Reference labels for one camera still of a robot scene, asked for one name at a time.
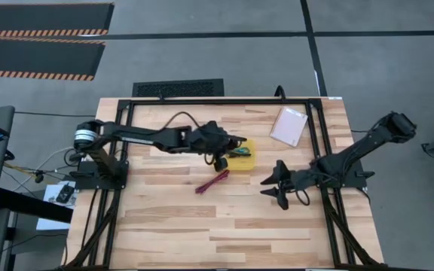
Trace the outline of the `black perforated floor panel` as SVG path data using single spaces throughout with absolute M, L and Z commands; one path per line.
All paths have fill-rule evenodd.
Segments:
M 132 97 L 224 96 L 223 79 L 150 81 L 133 84 Z

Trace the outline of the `small black device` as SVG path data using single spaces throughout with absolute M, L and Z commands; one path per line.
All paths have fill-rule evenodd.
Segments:
M 56 202 L 66 204 L 75 192 L 75 188 L 69 184 L 64 184 L 56 197 Z

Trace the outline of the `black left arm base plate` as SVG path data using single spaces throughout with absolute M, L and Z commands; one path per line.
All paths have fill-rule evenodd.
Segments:
M 121 190 L 127 185 L 129 163 L 117 162 L 114 173 L 104 172 L 93 161 L 81 162 L 78 170 L 71 172 L 77 190 Z

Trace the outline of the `black aluminium table frame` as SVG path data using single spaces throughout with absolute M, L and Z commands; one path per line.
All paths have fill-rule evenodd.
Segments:
M 298 145 L 270 137 L 283 107 L 308 116 Z M 277 160 L 304 169 L 327 150 L 339 152 L 353 143 L 342 100 L 223 98 L 171 99 L 160 104 L 140 99 L 124 111 L 123 123 L 158 129 L 164 123 L 186 126 L 216 121 L 231 134 L 255 143 L 254 169 L 232 172 L 202 195 L 194 189 L 215 176 L 202 157 L 171 155 L 131 145 L 130 177 L 116 217 L 110 269 L 291 269 L 330 267 L 329 235 L 316 187 L 310 205 L 296 198 L 288 210 L 260 194 L 261 182 Z

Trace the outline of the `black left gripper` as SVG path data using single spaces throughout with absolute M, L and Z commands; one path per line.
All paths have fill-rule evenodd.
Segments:
M 247 138 L 228 135 L 214 120 L 191 132 L 191 150 L 197 154 L 223 155 L 232 152 Z

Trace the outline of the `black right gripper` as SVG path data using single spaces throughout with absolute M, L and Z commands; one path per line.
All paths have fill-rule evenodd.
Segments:
M 260 194 L 271 196 L 277 200 L 278 206 L 282 210 L 289 208 L 287 193 L 291 190 L 306 190 L 316 184 L 317 176 L 308 169 L 298 171 L 289 171 L 286 164 L 282 160 L 276 161 L 271 176 L 261 182 L 261 185 L 280 184 L 283 183 L 283 188 L 273 187 L 267 190 L 262 190 Z

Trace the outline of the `black mat with hazard stripes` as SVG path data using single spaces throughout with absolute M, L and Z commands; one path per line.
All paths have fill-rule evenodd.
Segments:
M 0 78 L 92 81 L 104 50 L 101 41 L 0 38 Z
M 113 3 L 0 5 L 0 37 L 104 35 Z

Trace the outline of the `white paper sheet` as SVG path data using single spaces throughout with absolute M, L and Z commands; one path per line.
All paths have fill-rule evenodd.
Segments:
M 77 193 L 73 192 L 69 201 L 66 203 L 57 202 L 56 198 L 60 194 L 60 191 L 65 185 L 70 187 L 75 187 L 75 182 L 73 181 L 60 181 L 58 184 L 49 184 L 46 186 L 43 200 L 45 202 L 54 203 L 59 206 L 64 206 L 68 209 L 75 208 L 75 201 L 77 199 Z M 64 223 L 60 221 L 52 221 L 46 218 L 39 218 L 36 224 L 36 230 L 68 230 L 70 228 L 70 223 Z

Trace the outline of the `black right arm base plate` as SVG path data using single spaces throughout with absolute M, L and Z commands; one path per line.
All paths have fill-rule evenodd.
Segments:
M 360 161 L 355 162 L 346 174 L 346 178 L 338 181 L 329 181 L 325 186 L 331 188 L 354 187 L 364 188 L 367 186 L 367 179 L 375 174 L 373 171 L 365 171 Z

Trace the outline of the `yellow plastic box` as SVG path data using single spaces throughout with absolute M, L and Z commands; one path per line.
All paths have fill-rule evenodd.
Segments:
M 257 150 L 253 140 L 243 142 L 237 149 L 225 155 L 228 162 L 228 170 L 249 171 L 254 169 Z

